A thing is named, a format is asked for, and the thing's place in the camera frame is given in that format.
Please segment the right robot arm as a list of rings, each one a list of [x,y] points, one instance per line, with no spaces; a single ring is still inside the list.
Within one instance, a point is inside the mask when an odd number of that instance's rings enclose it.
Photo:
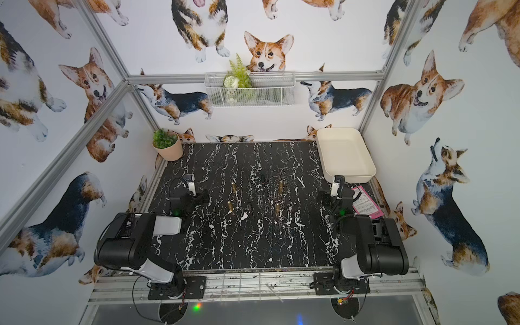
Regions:
[[[390,218],[372,218],[355,208],[366,193],[360,187],[340,186],[334,193],[319,190],[317,200],[329,213],[335,237],[352,236],[356,253],[341,260],[340,279],[359,280],[367,276],[405,275],[409,259],[397,224]]]

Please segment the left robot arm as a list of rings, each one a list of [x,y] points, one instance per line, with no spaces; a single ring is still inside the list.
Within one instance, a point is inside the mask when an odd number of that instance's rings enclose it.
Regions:
[[[169,188],[166,214],[119,213],[102,232],[94,253],[97,265],[106,269],[139,274],[151,284],[173,286],[180,290],[186,283],[179,265],[152,252],[152,242],[159,236],[176,236],[185,232],[195,208],[204,203],[207,192],[197,192],[195,177],[175,177]]]

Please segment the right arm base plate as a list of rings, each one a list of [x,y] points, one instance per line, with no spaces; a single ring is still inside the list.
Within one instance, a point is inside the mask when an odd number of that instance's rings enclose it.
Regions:
[[[371,289],[367,278],[342,278],[334,273],[314,273],[309,285],[317,295],[368,294]]]

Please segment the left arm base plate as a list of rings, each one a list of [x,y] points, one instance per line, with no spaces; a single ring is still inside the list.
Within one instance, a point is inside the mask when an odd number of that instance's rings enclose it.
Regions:
[[[188,276],[182,280],[174,278],[168,284],[151,283],[148,300],[158,301],[166,299],[202,299],[206,287],[207,277]]]

